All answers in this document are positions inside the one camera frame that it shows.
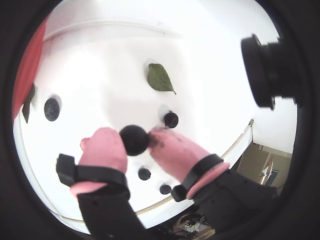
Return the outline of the pink-sleeved gripper finger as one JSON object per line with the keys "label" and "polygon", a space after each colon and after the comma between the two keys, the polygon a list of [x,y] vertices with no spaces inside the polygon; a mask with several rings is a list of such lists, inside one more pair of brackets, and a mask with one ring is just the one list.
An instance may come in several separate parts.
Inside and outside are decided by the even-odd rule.
{"label": "pink-sleeved gripper finger", "polygon": [[78,164],[59,154],[56,173],[77,199],[84,223],[96,240],[151,240],[129,199],[128,158],[120,134],[101,127],[81,141]]}
{"label": "pink-sleeved gripper finger", "polygon": [[246,223],[277,198],[275,187],[230,169],[228,162],[178,132],[155,127],[148,136],[152,158],[179,181],[171,191],[174,200],[194,201],[216,232]]}

